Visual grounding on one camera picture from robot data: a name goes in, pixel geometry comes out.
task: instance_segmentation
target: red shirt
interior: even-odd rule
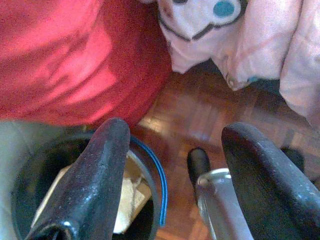
[[[130,125],[171,72],[153,5],[138,0],[0,2],[0,118]]]

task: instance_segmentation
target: wooden floor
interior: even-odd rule
[[[158,231],[157,240],[211,239],[194,201],[186,157],[200,146],[208,152],[212,168],[226,167],[221,132],[233,122],[253,124],[279,147],[301,149],[305,174],[311,179],[320,175],[320,136],[281,97],[252,87],[232,92],[218,74],[174,73],[131,130],[155,151],[168,180],[166,227]]]

